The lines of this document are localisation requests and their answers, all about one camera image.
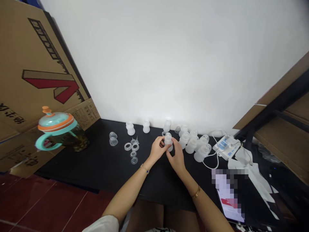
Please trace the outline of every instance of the black tabletop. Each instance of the black tabletop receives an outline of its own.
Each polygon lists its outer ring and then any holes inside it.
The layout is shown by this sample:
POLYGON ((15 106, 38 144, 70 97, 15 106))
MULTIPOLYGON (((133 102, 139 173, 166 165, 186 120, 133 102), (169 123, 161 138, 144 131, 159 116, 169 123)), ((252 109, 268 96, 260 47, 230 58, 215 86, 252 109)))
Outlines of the black tabletop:
MULTIPOLYGON (((65 148, 40 168, 36 174, 73 185, 117 192, 148 158, 153 141, 156 137, 161 136, 163 131, 160 128, 151 127, 150 132, 145 134, 141 125, 134 125, 134 128, 133 137, 138 136, 139 141, 138 163, 135 165, 131 164, 131 150, 124 150, 124 145, 132 140, 132 136, 127 133, 126 124, 99 120, 86 131, 90 140, 87 149, 74 152, 70 148, 65 148), (118 136, 118 144, 114 147, 109 144, 109 133, 112 131, 118 136)), ((170 131, 170 133, 179 140, 178 134, 174 131, 170 131)), ((209 143, 212 146, 215 144, 213 137, 210 137, 209 143)), ((196 162, 193 154, 187 154, 185 150, 183 152, 188 172, 221 209, 216 189, 211 181, 210 169, 205 167, 203 163, 196 162)), ((217 158, 211 156, 206 158, 205 162, 209 167, 215 167, 217 158)), ((227 169, 227 161, 221 157, 219 158, 218 169, 227 169)), ((239 179, 236 192, 239 193, 239 201, 243 202, 242 208, 245 211, 247 225, 277 224, 248 178, 239 179)), ((187 189, 174 172, 166 154, 163 154, 152 167, 138 197, 163 205, 196 211, 187 189)))

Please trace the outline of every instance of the teal handle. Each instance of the teal handle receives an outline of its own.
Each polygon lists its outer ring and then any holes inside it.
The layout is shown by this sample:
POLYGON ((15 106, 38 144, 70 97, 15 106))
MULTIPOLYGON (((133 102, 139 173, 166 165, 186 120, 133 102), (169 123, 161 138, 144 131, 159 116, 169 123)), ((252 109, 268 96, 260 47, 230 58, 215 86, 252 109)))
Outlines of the teal handle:
POLYGON ((54 146, 50 148, 44 147, 44 141, 50 136, 51 134, 44 134, 40 138, 38 138, 37 141, 35 142, 36 148, 39 150, 44 150, 44 151, 51 151, 51 150, 55 150, 59 148, 62 145, 62 143, 56 143, 54 146))

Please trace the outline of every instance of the plastic bag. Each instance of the plastic bag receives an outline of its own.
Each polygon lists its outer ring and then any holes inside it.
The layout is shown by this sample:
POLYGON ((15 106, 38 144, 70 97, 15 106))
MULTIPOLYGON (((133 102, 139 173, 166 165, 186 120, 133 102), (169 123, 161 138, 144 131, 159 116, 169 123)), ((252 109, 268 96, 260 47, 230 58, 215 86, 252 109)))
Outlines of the plastic bag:
POLYGON ((269 150, 262 143, 258 143, 258 151, 262 153, 264 159, 272 162, 272 163, 281 163, 281 161, 269 150))

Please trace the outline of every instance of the cardboard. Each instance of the cardboard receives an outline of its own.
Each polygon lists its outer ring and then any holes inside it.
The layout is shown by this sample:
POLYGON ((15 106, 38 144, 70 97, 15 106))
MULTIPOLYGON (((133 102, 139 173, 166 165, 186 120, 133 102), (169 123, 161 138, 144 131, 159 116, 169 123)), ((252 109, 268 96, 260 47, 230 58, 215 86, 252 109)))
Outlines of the cardboard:
MULTIPOLYGON (((257 104, 268 105, 277 96, 279 96, 287 87, 289 87, 298 77, 300 77, 305 71, 309 69, 309 52, 303 56, 269 91, 267 91, 258 101, 257 104)), ((252 108, 239 120, 239 122, 233 127, 233 129, 241 130, 246 126, 253 118, 255 118, 261 111, 261 107, 257 105, 252 108)), ((294 111, 296 115, 301 118, 305 118, 309 121, 308 107, 301 107, 294 105, 293 108, 287 109, 287 112, 292 113, 294 111)))
POLYGON ((86 130, 100 115, 49 13, 0 1, 0 172, 27 178, 64 147, 37 151, 42 106, 86 130))
POLYGON ((255 116, 257 116, 265 106, 254 105, 251 109, 239 120, 239 122, 233 127, 233 129, 243 129, 255 116))
MULTIPOLYGON (((91 98, 66 111, 74 116, 83 130, 88 129, 100 119, 100 115, 91 98)), ((64 147, 53 151, 37 151, 36 140, 43 134, 37 127, 24 132, 9 141, 0 144, 0 172, 11 169, 11 174, 28 178, 46 164, 64 147)))
POLYGON ((65 111, 89 98, 43 10, 0 1, 0 29, 1 141, 33 128, 44 105, 65 111))
MULTIPOLYGON (((268 105, 298 77, 309 69, 309 52, 295 64, 257 104, 268 105)), ((284 113, 309 125, 309 93, 289 106, 284 113)), ((254 105, 233 127, 241 130, 255 118, 265 106, 254 105)), ((309 184, 309 134, 276 117, 255 133, 268 150, 291 169, 305 184, 309 184)))
POLYGON ((254 135, 305 184, 309 184, 309 134, 275 118, 254 135))

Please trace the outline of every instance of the white wall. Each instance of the white wall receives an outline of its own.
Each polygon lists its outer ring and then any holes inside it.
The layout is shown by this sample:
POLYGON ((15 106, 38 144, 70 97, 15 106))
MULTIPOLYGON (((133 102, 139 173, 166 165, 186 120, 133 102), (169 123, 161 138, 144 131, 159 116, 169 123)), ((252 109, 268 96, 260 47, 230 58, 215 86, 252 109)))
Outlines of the white wall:
POLYGON ((309 50, 306 0, 41 0, 102 118, 232 127, 309 50))

